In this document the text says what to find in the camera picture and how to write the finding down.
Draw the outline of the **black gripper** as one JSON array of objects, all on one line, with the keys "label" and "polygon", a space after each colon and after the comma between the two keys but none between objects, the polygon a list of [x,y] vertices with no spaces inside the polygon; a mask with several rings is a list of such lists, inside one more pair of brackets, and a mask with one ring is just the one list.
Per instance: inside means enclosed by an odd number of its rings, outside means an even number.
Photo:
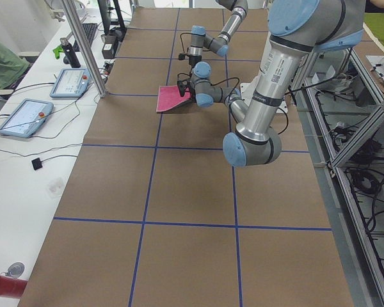
[{"label": "black gripper", "polygon": [[192,87],[190,82],[181,82],[180,83],[180,96],[188,97],[188,99],[195,98],[195,90]]},{"label": "black gripper", "polygon": [[199,63],[202,60],[201,55],[189,55],[189,65],[191,68],[194,68],[197,63]]}]

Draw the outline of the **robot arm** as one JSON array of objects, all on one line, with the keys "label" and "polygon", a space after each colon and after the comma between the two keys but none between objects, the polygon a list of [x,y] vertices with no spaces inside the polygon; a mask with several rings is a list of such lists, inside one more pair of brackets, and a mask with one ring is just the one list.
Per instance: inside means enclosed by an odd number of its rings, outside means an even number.
[{"label": "robot arm", "polygon": [[246,1],[220,1],[232,12],[217,37],[205,29],[191,30],[191,73],[183,94],[191,90],[200,107],[224,103],[237,121],[234,132],[223,138],[223,153],[235,167],[268,164],[281,152],[279,135],[271,122],[284,99],[301,59],[311,52],[338,51],[362,39],[365,1],[274,1],[268,13],[271,48],[259,71],[250,102],[240,97],[235,87],[211,84],[211,67],[202,61],[202,49],[225,56],[232,35],[248,13]]},{"label": "robot arm", "polygon": [[230,10],[231,16],[216,37],[207,34],[203,26],[192,26],[191,43],[186,54],[191,68],[195,68],[197,63],[202,60],[203,48],[224,58],[233,34],[247,16],[248,3],[246,0],[218,0],[216,2]]}]

